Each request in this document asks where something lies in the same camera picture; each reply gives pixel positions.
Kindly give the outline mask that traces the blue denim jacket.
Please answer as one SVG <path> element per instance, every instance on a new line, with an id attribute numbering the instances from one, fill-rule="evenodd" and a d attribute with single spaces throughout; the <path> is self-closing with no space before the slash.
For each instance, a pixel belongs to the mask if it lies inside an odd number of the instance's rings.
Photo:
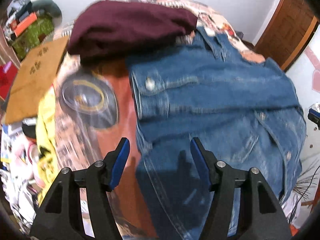
<path id="1" fill-rule="evenodd" d="M 233 168 L 258 168 L 285 202 L 302 171 L 306 123 L 278 65 L 245 60 L 225 34 L 127 59 L 141 154 L 136 178 L 160 239 L 198 239 L 213 194 L 190 152 L 197 137 Z"/>

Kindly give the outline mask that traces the brown wooden door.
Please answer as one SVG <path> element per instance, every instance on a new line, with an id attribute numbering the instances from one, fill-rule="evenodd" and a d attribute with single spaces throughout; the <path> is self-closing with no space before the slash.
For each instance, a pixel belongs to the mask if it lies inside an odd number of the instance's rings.
<path id="1" fill-rule="evenodd" d="M 319 23 L 305 0 L 280 0 L 254 47 L 287 71 L 311 41 Z"/>

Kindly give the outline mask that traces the wooden lap desk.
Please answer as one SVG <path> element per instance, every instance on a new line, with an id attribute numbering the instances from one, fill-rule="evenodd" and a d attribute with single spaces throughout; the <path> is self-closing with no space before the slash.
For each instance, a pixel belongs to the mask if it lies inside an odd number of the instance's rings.
<path id="1" fill-rule="evenodd" d="M 11 87 L 4 119 L 6 125 L 37 116 L 39 101 L 57 75 L 68 40 L 65 36 L 29 51 Z"/>

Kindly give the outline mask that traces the green patterned box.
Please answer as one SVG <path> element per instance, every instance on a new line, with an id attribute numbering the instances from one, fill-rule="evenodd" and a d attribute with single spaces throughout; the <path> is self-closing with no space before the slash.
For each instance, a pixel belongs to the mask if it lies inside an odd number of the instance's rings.
<path id="1" fill-rule="evenodd" d="M 31 49 L 40 45 L 53 31 L 54 25 L 50 16 L 38 18 L 12 43 L 17 58 L 22 61 Z"/>

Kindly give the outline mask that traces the maroon folded garment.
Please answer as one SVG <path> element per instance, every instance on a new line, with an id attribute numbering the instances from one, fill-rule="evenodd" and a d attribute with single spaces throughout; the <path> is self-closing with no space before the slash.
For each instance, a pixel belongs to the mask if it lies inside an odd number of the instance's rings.
<path id="1" fill-rule="evenodd" d="M 196 25 L 197 17 L 187 9 L 100 1 L 75 21 L 67 51 L 84 61 L 144 53 L 172 45 Z"/>

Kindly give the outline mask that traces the orange box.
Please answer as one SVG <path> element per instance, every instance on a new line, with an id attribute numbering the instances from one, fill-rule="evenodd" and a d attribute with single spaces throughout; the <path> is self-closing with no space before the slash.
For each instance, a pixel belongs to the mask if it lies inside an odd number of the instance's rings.
<path id="1" fill-rule="evenodd" d="M 16 37 L 20 36 L 21 33 L 25 31 L 31 24 L 33 24 L 37 20 L 37 15 L 35 12 L 32 12 L 29 16 L 27 16 L 22 22 L 20 22 L 16 29 L 14 30 L 14 33 Z"/>

